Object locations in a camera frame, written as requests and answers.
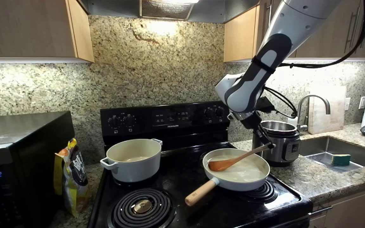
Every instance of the electrical outlet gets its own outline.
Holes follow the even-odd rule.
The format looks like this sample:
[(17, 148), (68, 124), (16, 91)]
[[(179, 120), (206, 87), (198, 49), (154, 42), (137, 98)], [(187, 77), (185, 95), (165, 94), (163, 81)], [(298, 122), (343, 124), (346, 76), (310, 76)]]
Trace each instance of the electrical outlet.
[(350, 97), (346, 97), (346, 99), (344, 100), (344, 110), (347, 111), (349, 110), (350, 107)]
[(365, 108), (365, 97), (360, 98), (359, 109)]

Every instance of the instant pot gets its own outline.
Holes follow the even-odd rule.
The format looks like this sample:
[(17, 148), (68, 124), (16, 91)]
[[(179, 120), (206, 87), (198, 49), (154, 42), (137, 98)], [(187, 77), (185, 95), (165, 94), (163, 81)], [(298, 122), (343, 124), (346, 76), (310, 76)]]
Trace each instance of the instant pot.
[[(292, 124), (282, 121), (262, 121), (261, 126), (275, 144), (275, 148), (257, 153), (270, 166), (284, 167), (298, 158), (301, 140), (299, 130)], [(252, 149), (262, 146), (259, 137), (253, 134)]]

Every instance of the stovetop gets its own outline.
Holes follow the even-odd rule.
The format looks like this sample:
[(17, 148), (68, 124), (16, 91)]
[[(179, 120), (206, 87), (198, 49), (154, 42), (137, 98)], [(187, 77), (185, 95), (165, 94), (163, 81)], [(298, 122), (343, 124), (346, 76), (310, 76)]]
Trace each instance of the stovetop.
[(232, 147), (225, 142), (164, 151), (159, 171), (139, 183), (119, 183), (104, 170), (88, 227), (272, 227), (312, 211), (305, 196), (272, 175), (250, 192), (216, 186), (187, 206), (185, 197), (208, 181), (202, 157)]

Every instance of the stainless steel sink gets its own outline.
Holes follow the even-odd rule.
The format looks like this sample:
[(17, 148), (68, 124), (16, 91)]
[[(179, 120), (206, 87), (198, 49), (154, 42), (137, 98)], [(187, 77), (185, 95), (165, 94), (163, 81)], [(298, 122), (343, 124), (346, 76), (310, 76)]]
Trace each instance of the stainless steel sink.
[[(330, 137), (302, 140), (299, 153), (336, 172), (346, 172), (365, 166), (365, 148)], [(350, 165), (332, 166), (330, 163), (333, 154), (350, 154), (352, 156)]]

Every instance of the black microwave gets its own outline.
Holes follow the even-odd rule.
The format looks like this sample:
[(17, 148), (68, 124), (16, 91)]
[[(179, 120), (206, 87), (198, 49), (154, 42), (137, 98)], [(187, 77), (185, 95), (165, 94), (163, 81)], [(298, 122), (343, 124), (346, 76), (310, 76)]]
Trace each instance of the black microwave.
[(0, 117), (0, 227), (47, 227), (62, 205), (55, 153), (74, 137), (69, 111)]

